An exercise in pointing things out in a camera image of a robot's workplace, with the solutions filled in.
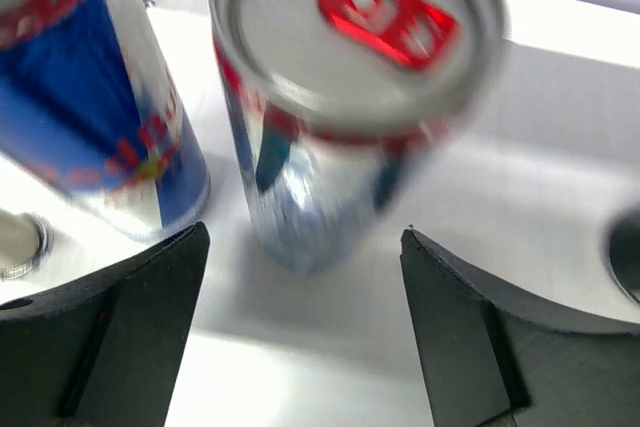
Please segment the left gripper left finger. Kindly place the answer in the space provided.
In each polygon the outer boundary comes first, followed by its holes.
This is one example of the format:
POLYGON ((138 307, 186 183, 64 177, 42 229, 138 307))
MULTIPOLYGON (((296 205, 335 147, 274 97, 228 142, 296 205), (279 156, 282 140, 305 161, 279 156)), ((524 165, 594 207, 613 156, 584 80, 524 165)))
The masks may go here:
POLYGON ((1 306, 4 426, 162 426, 209 252, 204 223, 1 306))

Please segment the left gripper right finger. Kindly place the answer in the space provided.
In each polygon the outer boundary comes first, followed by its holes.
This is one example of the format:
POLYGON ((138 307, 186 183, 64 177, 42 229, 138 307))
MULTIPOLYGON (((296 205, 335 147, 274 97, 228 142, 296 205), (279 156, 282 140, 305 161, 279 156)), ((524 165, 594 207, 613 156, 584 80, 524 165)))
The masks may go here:
POLYGON ((437 426, 635 426, 639 327, 528 292, 414 229, 401 269, 437 426))

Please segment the black energy can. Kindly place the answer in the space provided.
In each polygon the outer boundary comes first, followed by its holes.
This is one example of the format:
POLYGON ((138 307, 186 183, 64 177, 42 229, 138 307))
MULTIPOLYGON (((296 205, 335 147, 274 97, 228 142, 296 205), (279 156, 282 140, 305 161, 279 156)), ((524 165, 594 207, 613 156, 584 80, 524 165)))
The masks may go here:
POLYGON ((639 205, 618 212, 603 234, 605 265, 622 291, 639 303, 639 205))

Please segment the blue red bull can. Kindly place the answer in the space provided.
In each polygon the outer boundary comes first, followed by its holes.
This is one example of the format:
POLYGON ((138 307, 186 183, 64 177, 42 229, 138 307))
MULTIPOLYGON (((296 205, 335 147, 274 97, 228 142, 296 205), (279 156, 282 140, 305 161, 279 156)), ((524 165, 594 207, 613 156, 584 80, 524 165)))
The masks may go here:
POLYGON ((135 239, 185 228, 210 193, 143 0, 1 0, 1 149, 135 239))

